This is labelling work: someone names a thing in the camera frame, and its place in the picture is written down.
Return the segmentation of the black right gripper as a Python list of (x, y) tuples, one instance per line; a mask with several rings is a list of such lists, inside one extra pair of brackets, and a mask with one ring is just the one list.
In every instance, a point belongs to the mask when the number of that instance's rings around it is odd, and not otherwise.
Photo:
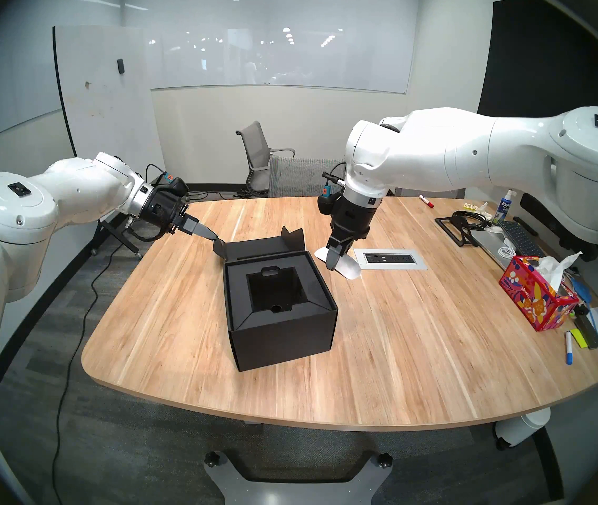
[(331, 235), (327, 242), (327, 269), (350, 271), (347, 254), (353, 243), (368, 236), (370, 222), (377, 210), (377, 198), (354, 190), (344, 190), (317, 198), (318, 210), (330, 215)]

